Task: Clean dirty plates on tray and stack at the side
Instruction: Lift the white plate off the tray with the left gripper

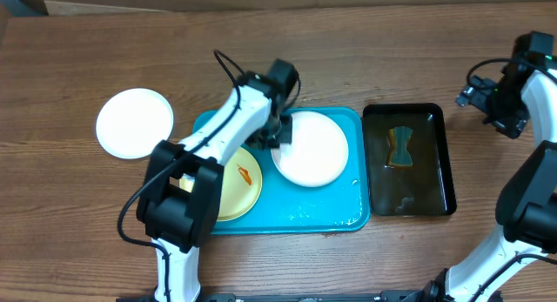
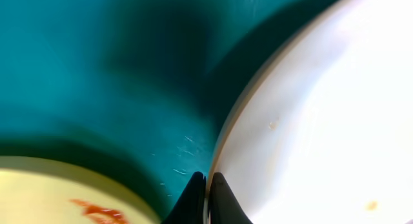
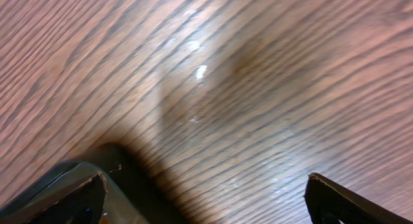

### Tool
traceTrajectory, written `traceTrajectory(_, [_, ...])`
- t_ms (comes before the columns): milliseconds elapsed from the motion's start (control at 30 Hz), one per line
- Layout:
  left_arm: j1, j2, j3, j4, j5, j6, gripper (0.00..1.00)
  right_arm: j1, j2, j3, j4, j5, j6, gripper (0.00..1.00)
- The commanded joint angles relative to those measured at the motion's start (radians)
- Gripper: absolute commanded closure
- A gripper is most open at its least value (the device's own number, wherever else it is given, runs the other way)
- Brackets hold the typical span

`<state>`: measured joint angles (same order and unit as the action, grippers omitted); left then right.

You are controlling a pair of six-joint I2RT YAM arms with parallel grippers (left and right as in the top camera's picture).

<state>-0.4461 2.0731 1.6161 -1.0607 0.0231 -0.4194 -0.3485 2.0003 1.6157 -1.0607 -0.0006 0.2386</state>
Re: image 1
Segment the turquoise plastic tray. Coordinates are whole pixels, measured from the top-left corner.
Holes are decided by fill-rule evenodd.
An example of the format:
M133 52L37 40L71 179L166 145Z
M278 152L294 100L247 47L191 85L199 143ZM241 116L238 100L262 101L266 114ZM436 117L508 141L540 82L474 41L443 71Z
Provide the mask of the turquoise plastic tray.
M296 185L277 170L268 150L248 151L262 171L262 191L243 216L215 224L214 235L351 232L371 215L365 146L359 114L347 107L311 107L332 119L345 133L347 165L328 185Z

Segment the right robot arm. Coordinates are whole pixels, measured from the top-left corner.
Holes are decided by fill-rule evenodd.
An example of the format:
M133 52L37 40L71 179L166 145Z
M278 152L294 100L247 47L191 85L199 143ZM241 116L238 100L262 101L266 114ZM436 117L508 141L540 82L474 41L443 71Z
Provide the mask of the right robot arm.
M501 191L489 236L460 263L408 294L408 301L499 301L500 287L523 268L556 262L554 38L538 31L521 35L501 63L497 82L470 70L456 102L482 111L485 123L509 138L532 125L534 152Z

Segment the green and yellow sponge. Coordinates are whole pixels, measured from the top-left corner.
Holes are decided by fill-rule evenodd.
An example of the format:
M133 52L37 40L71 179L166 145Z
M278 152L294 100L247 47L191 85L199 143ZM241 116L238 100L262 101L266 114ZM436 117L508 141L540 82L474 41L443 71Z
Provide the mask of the green and yellow sponge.
M387 160L388 166L400 169L413 167L412 157L407 149L412 133L413 130L406 126L397 126L389 130L388 141L390 151Z

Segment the white plate with ketchup streak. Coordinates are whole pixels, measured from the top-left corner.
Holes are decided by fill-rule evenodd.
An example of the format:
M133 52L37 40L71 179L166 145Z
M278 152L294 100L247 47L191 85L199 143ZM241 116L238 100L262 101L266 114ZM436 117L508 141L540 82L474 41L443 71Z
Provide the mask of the white plate with ketchup streak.
M273 163L289 181L304 187L328 185L345 169L349 146L345 133L316 111L292 114L292 141L271 150Z

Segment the white plate with small stains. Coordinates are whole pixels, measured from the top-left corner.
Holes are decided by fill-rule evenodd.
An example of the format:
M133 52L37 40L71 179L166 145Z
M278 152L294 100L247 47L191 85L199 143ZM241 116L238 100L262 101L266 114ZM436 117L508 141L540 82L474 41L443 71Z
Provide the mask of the white plate with small stains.
M112 97L98 113L97 141L114 157L144 158L169 138L173 123L173 110L165 97L150 89L132 88Z

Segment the yellow-green plate with ketchup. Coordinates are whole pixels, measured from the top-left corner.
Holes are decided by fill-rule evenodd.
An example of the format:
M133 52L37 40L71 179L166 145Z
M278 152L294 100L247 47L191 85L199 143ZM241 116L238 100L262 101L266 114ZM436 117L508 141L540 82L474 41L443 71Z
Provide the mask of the yellow-green plate with ketchup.
M255 157L239 148L225 166L218 222L245 215L258 201L262 172Z

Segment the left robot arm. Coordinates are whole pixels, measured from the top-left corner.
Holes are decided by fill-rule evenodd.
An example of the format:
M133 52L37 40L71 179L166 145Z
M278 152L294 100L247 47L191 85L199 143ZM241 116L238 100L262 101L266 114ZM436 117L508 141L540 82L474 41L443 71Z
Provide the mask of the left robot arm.
M293 64L277 59L264 75L240 71L232 94L206 125L153 149L143 185L117 220L121 239L151 247L159 281L147 301L199 301L200 246L217 222L225 165L242 145L276 149L292 141L289 95L301 89Z

